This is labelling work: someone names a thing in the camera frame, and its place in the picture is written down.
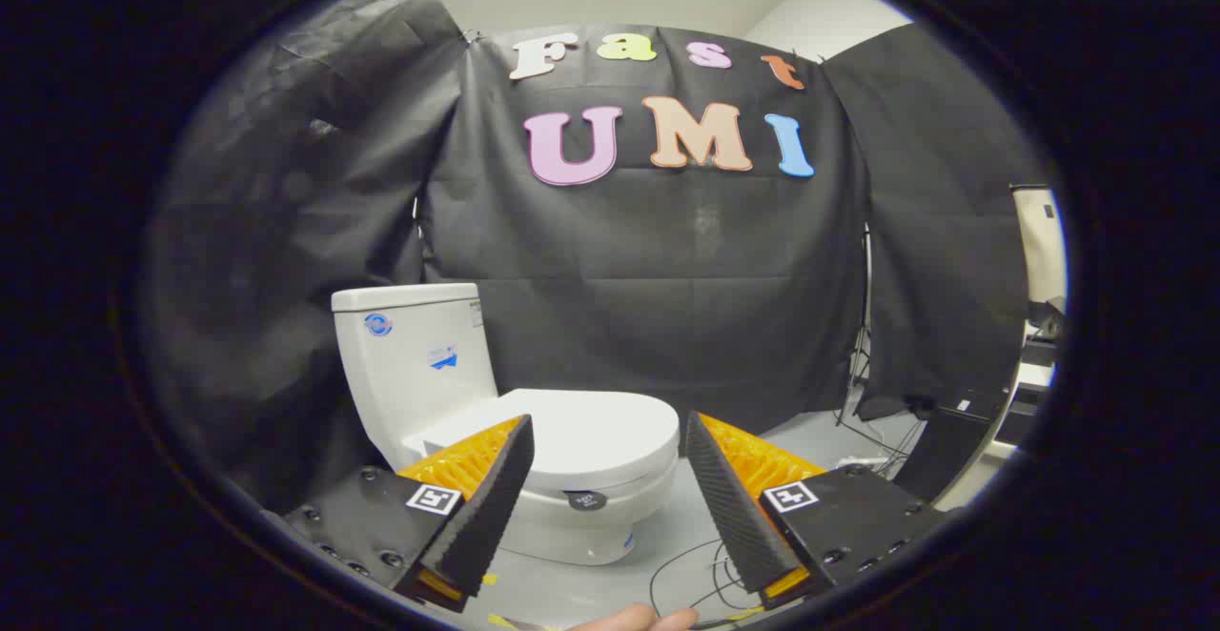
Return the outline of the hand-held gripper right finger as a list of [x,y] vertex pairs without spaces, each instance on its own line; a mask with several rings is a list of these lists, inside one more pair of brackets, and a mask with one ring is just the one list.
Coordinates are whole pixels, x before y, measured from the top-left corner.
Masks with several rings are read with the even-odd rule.
[[866,579],[948,519],[860,463],[820,469],[699,411],[684,455],[723,552],[765,609]]

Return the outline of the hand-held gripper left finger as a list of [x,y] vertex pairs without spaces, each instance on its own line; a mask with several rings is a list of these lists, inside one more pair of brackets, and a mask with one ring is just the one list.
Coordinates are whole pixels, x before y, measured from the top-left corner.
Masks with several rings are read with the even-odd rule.
[[346,579],[462,611],[533,458],[532,417],[508,417],[399,471],[360,466],[272,521]]

